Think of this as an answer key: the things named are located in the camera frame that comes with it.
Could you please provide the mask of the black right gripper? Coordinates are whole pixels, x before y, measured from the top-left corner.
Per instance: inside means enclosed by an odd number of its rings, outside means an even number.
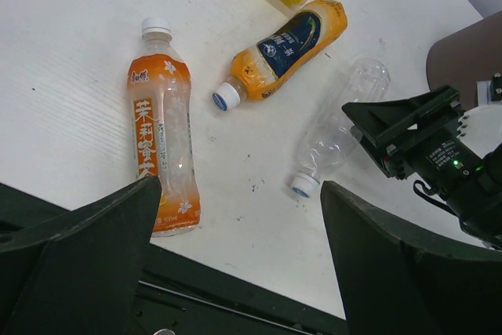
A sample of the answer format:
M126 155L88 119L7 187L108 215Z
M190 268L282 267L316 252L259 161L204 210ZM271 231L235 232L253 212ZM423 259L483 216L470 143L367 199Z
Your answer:
M443 86L404 100L346 103L342 111L386 177L416 174L418 196L454 215L465 233L501 247L501 150L480 158L460 140L457 90Z

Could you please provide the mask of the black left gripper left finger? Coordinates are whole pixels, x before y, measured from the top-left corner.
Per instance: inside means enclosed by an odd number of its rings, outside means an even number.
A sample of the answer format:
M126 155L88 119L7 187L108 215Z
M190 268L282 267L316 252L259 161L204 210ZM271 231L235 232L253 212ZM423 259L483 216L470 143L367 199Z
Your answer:
M149 177L67 211L2 185L2 333L142 334L133 301L160 194Z

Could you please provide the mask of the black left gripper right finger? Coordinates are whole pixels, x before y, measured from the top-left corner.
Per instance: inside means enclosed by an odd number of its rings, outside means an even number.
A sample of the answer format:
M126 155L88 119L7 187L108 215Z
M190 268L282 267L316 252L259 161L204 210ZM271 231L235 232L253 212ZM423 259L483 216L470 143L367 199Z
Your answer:
M499 334L501 253L449 239L326 181L322 215L351 334Z

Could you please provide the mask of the clear crushed plastic bottle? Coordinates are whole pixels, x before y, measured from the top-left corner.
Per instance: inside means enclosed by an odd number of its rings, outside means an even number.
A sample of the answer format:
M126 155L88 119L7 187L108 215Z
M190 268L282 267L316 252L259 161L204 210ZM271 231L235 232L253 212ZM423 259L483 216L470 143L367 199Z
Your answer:
M379 102L391 83L388 69L378 60L356 60L336 74L333 84L323 91L313 119L301 138L293 160L296 171L289 188L303 198L310 198L323 179L340 168L362 138L353 133L353 122L344 114L346 103Z

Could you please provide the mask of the orange blue label bottle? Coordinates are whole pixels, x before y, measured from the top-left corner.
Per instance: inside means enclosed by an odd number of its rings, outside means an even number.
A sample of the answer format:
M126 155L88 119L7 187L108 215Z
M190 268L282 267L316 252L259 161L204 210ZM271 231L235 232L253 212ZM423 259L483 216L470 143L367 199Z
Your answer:
M221 111L276 93L293 74L347 29L341 2L314 0L270 36L236 54L227 78L213 92Z

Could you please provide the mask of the orange tea bottle white cap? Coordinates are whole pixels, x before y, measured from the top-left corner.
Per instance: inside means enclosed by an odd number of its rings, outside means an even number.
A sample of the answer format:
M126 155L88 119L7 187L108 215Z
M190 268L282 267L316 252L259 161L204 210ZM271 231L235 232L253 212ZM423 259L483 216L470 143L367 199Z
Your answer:
M162 186L152 235L168 237L196 228L201 203L195 180L189 104L191 73L171 46L167 21L142 22L140 51L127 74L136 176Z

